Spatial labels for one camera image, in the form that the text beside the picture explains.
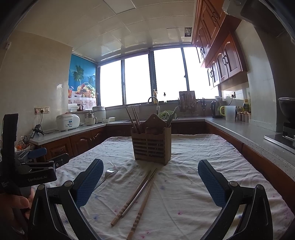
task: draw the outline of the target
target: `range hood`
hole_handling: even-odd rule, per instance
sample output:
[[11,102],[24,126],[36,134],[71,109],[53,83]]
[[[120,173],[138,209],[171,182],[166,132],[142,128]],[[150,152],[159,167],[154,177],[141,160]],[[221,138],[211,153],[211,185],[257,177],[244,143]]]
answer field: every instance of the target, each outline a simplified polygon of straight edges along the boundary
[[274,37],[285,31],[271,10],[259,0],[224,0],[222,9],[226,14],[250,22]]

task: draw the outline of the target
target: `white rice cooker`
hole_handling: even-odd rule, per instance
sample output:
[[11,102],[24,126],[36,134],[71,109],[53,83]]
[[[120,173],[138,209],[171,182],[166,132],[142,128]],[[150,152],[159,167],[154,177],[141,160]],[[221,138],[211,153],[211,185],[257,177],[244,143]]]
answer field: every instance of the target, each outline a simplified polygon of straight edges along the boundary
[[59,131],[67,131],[79,127],[80,118],[76,114],[61,114],[56,117],[56,125]]
[[97,118],[98,123],[103,122],[103,119],[106,118],[106,109],[102,106],[93,107],[92,112],[94,113],[94,116]]

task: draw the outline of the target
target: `chopstick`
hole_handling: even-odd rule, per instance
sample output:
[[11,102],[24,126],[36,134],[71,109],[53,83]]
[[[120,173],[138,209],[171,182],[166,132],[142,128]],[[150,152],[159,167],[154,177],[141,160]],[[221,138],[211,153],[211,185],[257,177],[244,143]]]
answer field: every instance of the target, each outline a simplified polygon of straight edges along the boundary
[[144,200],[143,200],[143,202],[141,204],[141,207],[140,207],[140,209],[138,211],[137,217],[136,217],[136,219],[135,219],[135,221],[133,223],[133,226],[132,226],[132,228],[131,228],[131,230],[130,230],[130,232],[128,234],[128,237],[126,238],[126,240],[131,240],[132,237],[133,237],[133,235],[134,235],[134,233],[135,233],[135,230],[137,228],[137,225],[139,223],[139,220],[140,220],[140,218],[142,216],[143,210],[145,209],[145,205],[146,205],[146,203],[148,201],[148,197],[150,195],[150,191],[151,191],[152,186],[153,186],[154,178],[155,178],[155,175],[153,175],[153,177],[151,179],[151,182],[150,182],[150,185],[148,187],[148,190],[147,190],[147,193],[145,195],[145,198],[144,198]]
[[154,170],[154,172],[152,173],[152,175],[145,182],[145,184],[143,185],[143,187],[141,188],[141,190],[138,192],[138,194],[135,196],[135,198],[132,200],[132,202],[129,204],[129,206],[126,208],[126,210],[122,213],[121,217],[124,217],[127,214],[127,212],[130,210],[130,208],[132,207],[132,205],[135,203],[135,201],[141,195],[142,191],[145,189],[146,185],[149,183],[149,181],[151,180],[151,178],[155,175],[156,170],[157,169]]
[[139,133],[141,133],[141,130],[140,130],[140,121],[139,121],[137,112],[135,111],[135,108],[133,106],[132,106],[132,111],[133,111],[133,114],[134,114],[134,117],[135,117],[135,121],[136,121],[136,123],[138,125]]
[[130,205],[130,203],[132,202],[132,200],[136,197],[136,195],[139,193],[139,191],[142,189],[142,186],[144,185],[144,183],[146,182],[148,176],[150,174],[150,170],[148,171],[148,173],[146,174],[146,176],[144,177],[144,179],[141,181],[141,183],[138,185],[137,189],[134,191],[134,193],[132,194],[132,196],[128,199],[128,201],[125,203],[125,205],[122,207],[121,211],[117,214],[117,216],[112,220],[111,225],[115,226],[116,223],[119,221],[122,213],[126,210],[126,208]]
[[127,108],[126,105],[125,105],[125,108],[126,108],[126,111],[127,111],[127,113],[128,113],[128,116],[129,116],[129,118],[130,118],[130,121],[132,122],[133,127],[135,128],[135,130],[137,131],[137,133],[139,133],[137,127],[135,126],[135,124],[134,124],[134,122],[133,122],[133,120],[132,120],[132,117],[131,117],[131,115],[130,115],[130,113],[129,113],[129,111],[128,111],[128,108]]

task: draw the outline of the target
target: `faucet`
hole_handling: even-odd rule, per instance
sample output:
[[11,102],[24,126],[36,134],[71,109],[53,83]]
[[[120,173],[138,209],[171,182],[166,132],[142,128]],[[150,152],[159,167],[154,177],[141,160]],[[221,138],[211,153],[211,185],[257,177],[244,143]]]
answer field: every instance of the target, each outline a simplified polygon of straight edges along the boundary
[[155,98],[155,99],[157,100],[157,115],[158,115],[158,114],[161,112],[161,110],[160,110],[160,106],[159,106],[159,101],[158,101],[158,99],[157,99],[156,97],[151,96],[151,97],[148,99],[147,104],[149,104],[149,100],[150,100],[151,98]]

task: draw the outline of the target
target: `kitchen counter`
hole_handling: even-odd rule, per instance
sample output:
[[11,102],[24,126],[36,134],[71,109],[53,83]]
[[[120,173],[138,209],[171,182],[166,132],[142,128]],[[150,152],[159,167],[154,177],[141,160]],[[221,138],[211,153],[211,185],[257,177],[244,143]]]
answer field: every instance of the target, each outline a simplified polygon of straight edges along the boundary
[[[226,122],[225,119],[213,119],[212,117],[187,117],[174,119],[173,122],[195,122],[205,121],[214,127],[226,132],[232,137],[238,139],[242,143],[246,144],[276,166],[283,170],[289,177],[295,180],[295,154],[285,150],[284,148],[264,139],[264,135],[275,134],[274,131],[254,126],[249,123],[236,121]],[[35,145],[42,145],[48,142],[52,142],[58,139],[69,137],[78,133],[90,131],[106,125],[129,125],[131,122],[126,120],[115,121],[110,123],[98,123],[92,126],[82,126],[76,129],[54,132],[45,134],[44,136],[34,137],[30,140]]]

